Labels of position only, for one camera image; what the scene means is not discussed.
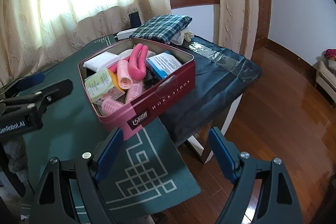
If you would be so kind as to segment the grey gloved left hand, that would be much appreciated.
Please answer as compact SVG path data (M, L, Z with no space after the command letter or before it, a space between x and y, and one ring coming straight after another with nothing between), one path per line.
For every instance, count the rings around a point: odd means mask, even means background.
M28 184L29 168L26 152L26 142L22 136L7 141L3 148L9 159L8 169L16 174L20 181Z

